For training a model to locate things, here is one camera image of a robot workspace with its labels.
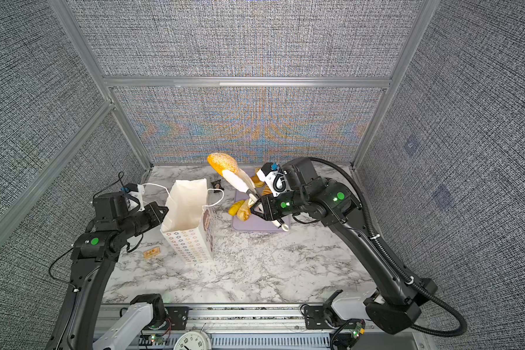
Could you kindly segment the white patterned paper bag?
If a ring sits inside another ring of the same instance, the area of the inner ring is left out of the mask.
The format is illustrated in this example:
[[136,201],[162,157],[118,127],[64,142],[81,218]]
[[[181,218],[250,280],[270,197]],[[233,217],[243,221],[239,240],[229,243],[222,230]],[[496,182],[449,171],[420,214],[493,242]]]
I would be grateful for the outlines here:
[[177,180],[170,189],[151,182],[144,185],[147,189],[157,187],[166,191],[168,213],[160,232],[180,258],[190,264],[213,261],[211,208],[221,201],[209,203],[214,189],[209,187],[207,179]]

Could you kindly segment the sesame oval bread roll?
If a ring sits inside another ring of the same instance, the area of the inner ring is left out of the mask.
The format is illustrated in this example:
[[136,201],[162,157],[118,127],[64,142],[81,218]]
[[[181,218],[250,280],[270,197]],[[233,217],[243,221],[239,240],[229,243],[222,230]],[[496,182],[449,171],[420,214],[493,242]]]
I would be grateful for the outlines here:
[[226,153],[212,153],[208,155],[207,161],[220,176],[223,176],[224,171],[235,174],[239,170],[237,161]]

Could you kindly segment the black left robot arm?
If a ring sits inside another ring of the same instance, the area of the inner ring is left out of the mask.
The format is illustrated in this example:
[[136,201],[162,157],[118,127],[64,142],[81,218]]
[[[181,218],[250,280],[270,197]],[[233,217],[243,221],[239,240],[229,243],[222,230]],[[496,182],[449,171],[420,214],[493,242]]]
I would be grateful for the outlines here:
[[68,289],[46,349],[91,349],[106,284],[128,239],[163,223],[169,209],[156,202],[128,209],[124,197],[93,200],[95,217],[76,240]]

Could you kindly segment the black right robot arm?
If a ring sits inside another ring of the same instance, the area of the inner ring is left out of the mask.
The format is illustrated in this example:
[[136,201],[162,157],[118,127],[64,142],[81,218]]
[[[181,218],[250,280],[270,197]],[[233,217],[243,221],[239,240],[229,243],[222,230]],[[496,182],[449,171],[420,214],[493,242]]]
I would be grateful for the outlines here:
[[[413,329],[452,338],[467,332],[461,313],[435,296],[436,284],[414,274],[392,252],[373,226],[363,191],[340,166],[317,157],[296,158],[283,166],[267,163],[264,169],[277,173],[284,190],[278,195],[262,195],[230,155],[212,153],[207,160],[230,185],[249,196],[253,215],[287,230],[284,217],[306,213],[340,237],[376,284],[375,293],[364,305],[369,319],[385,333]],[[420,307],[428,301],[450,313],[457,328],[435,330],[417,325]]]

